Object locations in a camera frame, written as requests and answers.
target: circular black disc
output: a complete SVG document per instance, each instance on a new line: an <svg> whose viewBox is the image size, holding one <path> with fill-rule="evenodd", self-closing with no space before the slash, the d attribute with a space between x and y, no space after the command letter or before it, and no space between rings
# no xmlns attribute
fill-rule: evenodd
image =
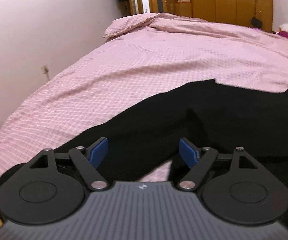
<svg viewBox="0 0 288 240"><path fill-rule="evenodd" d="M0 211L7 219L23 224L46 224L61 220L79 208L82 185L70 176L54 173L7 181L0 187Z"/></svg>
<svg viewBox="0 0 288 240"><path fill-rule="evenodd" d="M271 176L257 176L256 169L245 170L210 180L202 191L205 205L235 224L253 226L280 218L288 208L287 188Z"/></svg>

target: wall socket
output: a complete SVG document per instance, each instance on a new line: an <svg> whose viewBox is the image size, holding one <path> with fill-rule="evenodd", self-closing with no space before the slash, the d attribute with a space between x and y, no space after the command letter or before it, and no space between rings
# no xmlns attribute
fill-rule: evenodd
<svg viewBox="0 0 288 240"><path fill-rule="evenodd" d="M47 65L44 65L42 68L42 72L43 74L47 74L49 72L49 69L48 69L48 66Z"/></svg>

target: silver screw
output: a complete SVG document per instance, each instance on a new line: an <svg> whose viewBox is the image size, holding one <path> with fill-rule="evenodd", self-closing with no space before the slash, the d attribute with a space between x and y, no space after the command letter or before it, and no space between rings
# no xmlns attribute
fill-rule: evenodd
<svg viewBox="0 0 288 240"><path fill-rule="evenodd" d="M192 189L195 188L196 184L190 180L182 181L179 186L184 189Z"/></svg>
<svg viewBox="0 0 288 240"><path fill-rule="evenodd" d="M105 181L102 181L102 180L97 180L97 181L94 181L91 186L95 189L104 189L107 187L107 183Z"/></svg>

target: gray ribbed plate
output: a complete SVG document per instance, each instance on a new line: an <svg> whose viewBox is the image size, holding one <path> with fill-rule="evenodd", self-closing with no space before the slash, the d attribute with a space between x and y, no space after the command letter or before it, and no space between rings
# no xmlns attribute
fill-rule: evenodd
<svg viewBox="0 0 288 240"><path fill-rule="evenodd" d="M116 182L90 194L69 218L45 226L6 222L0 240L288 240L279 222L231 225L210 214L193 193L170 182Z"/></svg>

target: bed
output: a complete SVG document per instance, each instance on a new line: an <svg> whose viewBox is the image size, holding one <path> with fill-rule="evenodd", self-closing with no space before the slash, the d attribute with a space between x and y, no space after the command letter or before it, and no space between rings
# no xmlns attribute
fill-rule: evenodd
<svg viewBox="0 0 288 240"><path fill-rule="evenodd" d="M115 20L104 45L30 95L0 130L0 176L43 148L188 82L268 92L288 89L288 39L167 13ZM167 179L170 162L142 178Z"/></svg>

